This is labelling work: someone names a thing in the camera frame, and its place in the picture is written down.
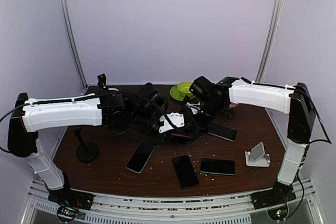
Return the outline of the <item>black phone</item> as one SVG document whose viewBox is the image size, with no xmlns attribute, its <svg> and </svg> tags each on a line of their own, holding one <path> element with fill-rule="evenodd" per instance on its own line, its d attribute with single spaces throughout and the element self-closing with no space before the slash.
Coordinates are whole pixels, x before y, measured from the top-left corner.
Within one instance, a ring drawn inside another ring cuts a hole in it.
<svg viewBox="0 0 336 224">
<path fill-rule="evenodd" d="M 191 137 L 191 136 L 186 136 L 186 135 L 183 135 L 183 134 L 180 134 L 180 133 L 171 133 L 171 138 L 172 140 L 174 141 L 193 141 L 195 140 L 194 137 Z"/>
<path fill-rule="evenodd" d="M 187 155 L 174 157 L 172 163 L 182 189 L 189 189 L 199 185 L 196 172 Z"/>
</svg>

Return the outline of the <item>blue phone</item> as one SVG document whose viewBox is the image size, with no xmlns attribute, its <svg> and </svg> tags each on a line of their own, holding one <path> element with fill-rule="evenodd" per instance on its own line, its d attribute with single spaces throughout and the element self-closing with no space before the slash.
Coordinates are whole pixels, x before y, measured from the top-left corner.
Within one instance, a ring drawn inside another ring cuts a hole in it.
<svg viewBox="0 0 336 224">
<path fill-rule="evenodd" d="M 236 174 L 236 165 L 232 160 L 202 158 L 199 170 L 206 174 L 233 176 Z"/>
</svg>

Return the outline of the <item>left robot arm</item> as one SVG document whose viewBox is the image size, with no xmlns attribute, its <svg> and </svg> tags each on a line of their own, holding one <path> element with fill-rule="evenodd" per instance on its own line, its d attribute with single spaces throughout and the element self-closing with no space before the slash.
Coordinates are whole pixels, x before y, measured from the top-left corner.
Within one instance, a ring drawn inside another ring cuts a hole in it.
<svg viewBox="0 0 336 224">
<path fill-rule="evenodd" d="M 137 92 L 108 88 L 79 97 L 33 99 L 21 93 L 9 117 L 7 148 L 1 151 L 21 157 L 45 183 L 49 194 L 64 205 L 76 197 L 65 172 L 45 154 L 39 130 L 64 126 L 103 126 L 124 131 L 132 126 L 147 136 L 176 130 L 166 113 L 167 99 L 151 83 Z"/>
</svg>

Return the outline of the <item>silver phone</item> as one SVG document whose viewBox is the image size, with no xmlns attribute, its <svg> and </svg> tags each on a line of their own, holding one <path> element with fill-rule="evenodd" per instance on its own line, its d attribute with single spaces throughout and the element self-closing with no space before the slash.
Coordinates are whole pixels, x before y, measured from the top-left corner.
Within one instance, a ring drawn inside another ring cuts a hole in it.
<svg viewBox="0 0 336 224">
<path fill-rule="evenodd" d="M 222 125 L 214 125 L 214 127 L 208 130 L 208 134 L 235 142 L 237 140 L 238 131 Z"/>
</svg>

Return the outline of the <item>tall black phone stand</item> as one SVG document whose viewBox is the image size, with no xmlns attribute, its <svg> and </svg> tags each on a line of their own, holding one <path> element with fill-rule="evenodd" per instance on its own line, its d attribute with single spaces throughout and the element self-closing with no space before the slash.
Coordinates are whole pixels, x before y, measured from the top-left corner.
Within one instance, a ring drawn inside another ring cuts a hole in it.
<svg viewBox="0 0 336 224">
<path fill-rule="evenodd" d="M 104 73 L 100 74 L 97 76 L 97 79 L 98 79 L 98 88 L 100 91 L 106 91 L 108 90 L 108 86 L 107 86 L 107 83 L 106 83 L 106 80 L 107 80 L 107 77 Z"/>
</svg>

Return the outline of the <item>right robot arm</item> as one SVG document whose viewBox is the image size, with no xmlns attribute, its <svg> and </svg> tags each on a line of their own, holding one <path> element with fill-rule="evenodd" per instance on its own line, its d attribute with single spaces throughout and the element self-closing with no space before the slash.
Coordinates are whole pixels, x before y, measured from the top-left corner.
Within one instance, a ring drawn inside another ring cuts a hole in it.
<svg viewBox="0 0 336 224">
<path fill-rule="evenodd" d="M 272 109 L 289 116 L 288 146 L 278 173 L 280 183 L 269 192 L 272 203 L 279 204 L 289 196 L 289 188 L 301 166 L 311 140 L 315 121 L 322 122 L 320 114 L 305 83 L 294 86 L 250 81 L 244 77 L 225 77 L 217 83 L 204 76 L 193 81 L 189 90 L 203 102 L 196 118 L 206 127 L 217 113 L 231 104 L 248 104 Z"/>
</svg>

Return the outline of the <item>short round black stand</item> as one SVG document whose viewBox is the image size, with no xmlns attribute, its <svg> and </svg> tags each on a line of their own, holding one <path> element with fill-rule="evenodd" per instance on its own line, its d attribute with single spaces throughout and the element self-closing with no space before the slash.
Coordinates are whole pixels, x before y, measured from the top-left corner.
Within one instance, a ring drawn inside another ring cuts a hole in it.
<svg viewBox="0 0 336 224">
<path fill-rule="evenodd" d="M 173 143 L 186 145 L 197 140 L 199 136 L 187 136 L 185 133 L 169 131 L 166 133 L 166 138 Z"/>
</svg>

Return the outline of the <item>white-edged phone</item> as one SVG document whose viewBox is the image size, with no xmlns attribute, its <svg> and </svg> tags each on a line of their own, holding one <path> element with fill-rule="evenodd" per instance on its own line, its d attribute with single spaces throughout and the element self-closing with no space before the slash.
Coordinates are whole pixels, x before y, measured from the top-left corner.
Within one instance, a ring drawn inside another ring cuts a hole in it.
<svg viewBox="0 0 336 224">
<path fill-rule="evenodd" d="M 138 174 L 142 173 L 154 150 L 155 146 L 153 144 L 140 142 L 126 164 L 126 168 Z"/>
</svg>

